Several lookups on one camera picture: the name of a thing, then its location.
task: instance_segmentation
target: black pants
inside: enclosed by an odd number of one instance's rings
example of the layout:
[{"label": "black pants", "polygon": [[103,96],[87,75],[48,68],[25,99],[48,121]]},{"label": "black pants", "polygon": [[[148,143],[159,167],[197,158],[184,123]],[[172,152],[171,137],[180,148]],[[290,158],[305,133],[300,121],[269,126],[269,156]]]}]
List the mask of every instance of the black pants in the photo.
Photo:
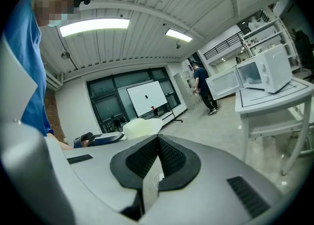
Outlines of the black pants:
[{"label": "black pants", "polygon": [[213,98],[212,98],[212,95],[211,95],[211,92],[210,90],[205,90],[205,91],[201,91],[201,97],[204,101],[204,104],[209,108],[209,109],[212,109],[212,108],[217,108],[217,101],[215,101]]}]

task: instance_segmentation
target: loft railing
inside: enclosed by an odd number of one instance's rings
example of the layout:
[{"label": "loft railing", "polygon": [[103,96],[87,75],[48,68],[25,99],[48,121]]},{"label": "loft railing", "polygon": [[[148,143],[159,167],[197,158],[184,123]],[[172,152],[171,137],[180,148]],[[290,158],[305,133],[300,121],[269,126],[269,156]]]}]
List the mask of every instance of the loft railing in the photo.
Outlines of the loft railing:
[{"label": "loft railing", "polygon": [[217,55],[219,52],[224,51],[225,49],[229,48],[231,45],[239,42],[241,40],[240,35],[245,35],[250,32],[249,28],[245,28],[244,30],[239,31],[238,33],[234,34],[233,36],[229,37],[222,43],[218,44],[216,47],[212,48],[211,50],[207,51],[204,56],[208,60],[211,57]]}]

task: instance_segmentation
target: open microwave door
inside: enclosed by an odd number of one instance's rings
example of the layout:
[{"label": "open microwave door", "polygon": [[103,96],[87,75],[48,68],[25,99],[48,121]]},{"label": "open microwave door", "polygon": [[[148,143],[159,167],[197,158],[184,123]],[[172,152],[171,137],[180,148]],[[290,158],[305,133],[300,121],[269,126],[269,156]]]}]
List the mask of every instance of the open microwave door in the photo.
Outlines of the open microwave door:
[{"label": "open microwave door", "polygon": [[228,96],[243,88],[242,81],[236,67],[224,70],[206,79],[214,100]]}]

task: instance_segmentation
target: person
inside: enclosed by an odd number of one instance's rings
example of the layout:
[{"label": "person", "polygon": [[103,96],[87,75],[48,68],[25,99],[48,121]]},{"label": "person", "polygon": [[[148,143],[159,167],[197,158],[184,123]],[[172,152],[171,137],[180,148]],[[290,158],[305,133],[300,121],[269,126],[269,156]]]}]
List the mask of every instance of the person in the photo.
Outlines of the person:
[{"label": "person", "polygon": [[[79,6],[78,0],[20,0],[3,30],[15,57],[37,83],[21,122],[35,127],[45,137],[55,138],[44,105],[46,73],[39,50],[39,28],[60,24],[67,14],[73,13],[75,5]],[[62,149],[72,149],[64,143],[59,144]]]},{"label": "person", "polygon": [[235,61],[236,61],[236,63],[238,64],[238,63],[241,63],[241,59],[239,58],[239,57],[235,57]]},{"label": "person", "polygon": [[199,67],[197,64],[193,65],[193,70],[195,78],[195,88],[193,89],[193,93],[195,93],[198,88],[201,90],[203,102],[209,108],[208,115],[212,115],[213,113],[219,111],[219,108],[217,102],[212,98],[209,87],[205,81],[205,79],[208,78],[208,73],[206,69]]}]

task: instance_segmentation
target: black mesh pad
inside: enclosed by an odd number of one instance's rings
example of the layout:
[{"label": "black mesh pad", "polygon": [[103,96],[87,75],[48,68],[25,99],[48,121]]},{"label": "black mesh pad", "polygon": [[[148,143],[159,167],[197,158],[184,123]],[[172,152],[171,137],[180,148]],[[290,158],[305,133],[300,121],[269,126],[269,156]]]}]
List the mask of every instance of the black mesh pad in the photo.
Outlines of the black mesh pad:
[{"label": "black mesh pad", "polygon": [[116,154],[110,161],[110,169],[123,187],[141,190],[143,179],[157,156],[165,175],[159,191],[183,188],[201,168],[195,152],[164,135],[153,135]]}]

